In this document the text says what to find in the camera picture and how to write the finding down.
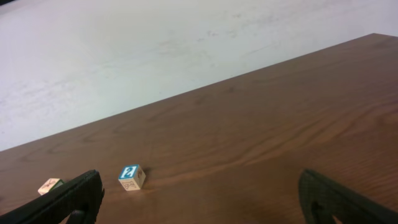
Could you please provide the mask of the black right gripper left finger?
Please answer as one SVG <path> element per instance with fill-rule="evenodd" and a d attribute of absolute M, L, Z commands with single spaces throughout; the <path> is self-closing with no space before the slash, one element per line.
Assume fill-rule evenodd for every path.
<path fill-rule="evenodd" d="M 1 223 L 94 224 L 104 197 L 100 173 L 89 170 L 39 198 L 1 216 Z"/>

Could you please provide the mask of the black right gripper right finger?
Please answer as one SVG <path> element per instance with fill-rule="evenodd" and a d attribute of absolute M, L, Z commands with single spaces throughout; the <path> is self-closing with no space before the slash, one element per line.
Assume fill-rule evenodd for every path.
<path fill-rule="evenodd" d="M 351 189 L 310 169 L 298 181 L 298 196 L 305 221 L 309 224 L 397 223 L 397 213 L 357 194 Z"/>

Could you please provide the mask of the blue number 2 block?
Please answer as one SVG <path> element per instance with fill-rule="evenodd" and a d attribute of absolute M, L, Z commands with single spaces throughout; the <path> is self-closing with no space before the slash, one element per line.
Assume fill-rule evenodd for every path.
<path fill-rule="evenodd" d="M 125 166 L 118 180 L 126 191 L 140 190 L 144 185 L 146 175 L 138 164 Z"/>

